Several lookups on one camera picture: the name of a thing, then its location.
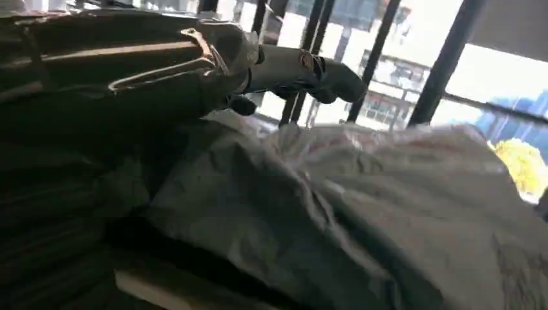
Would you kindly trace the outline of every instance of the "robotic arm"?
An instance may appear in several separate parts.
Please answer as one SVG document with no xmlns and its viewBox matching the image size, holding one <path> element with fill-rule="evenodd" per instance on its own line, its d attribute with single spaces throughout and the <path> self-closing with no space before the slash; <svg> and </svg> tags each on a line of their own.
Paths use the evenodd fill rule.
<svg viewBox="0 0 548 310">
<path fill-rule="evenodd" d="M 227 109 L 246 92 L 305 90 L 324 103 L 364 95 L 344 65 L 260 45 L 232 22 L 189 16 L 91 10 L 7 17 L 0 19 L 0 51 L 4 141 L 144 134 Z"/>
</svg>

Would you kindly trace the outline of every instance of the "gray fabric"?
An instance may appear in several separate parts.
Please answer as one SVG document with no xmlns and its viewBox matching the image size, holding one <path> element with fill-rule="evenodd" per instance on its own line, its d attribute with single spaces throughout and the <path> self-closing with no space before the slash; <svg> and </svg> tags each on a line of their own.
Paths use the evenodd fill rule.
<svg viewBox="0 0 548 310">
<path fill-rule="evenodd" d="M 182 136 L 145 216 L 313 309 L 548 306 L 548 229 L 473 130 Z"/>
</svg>

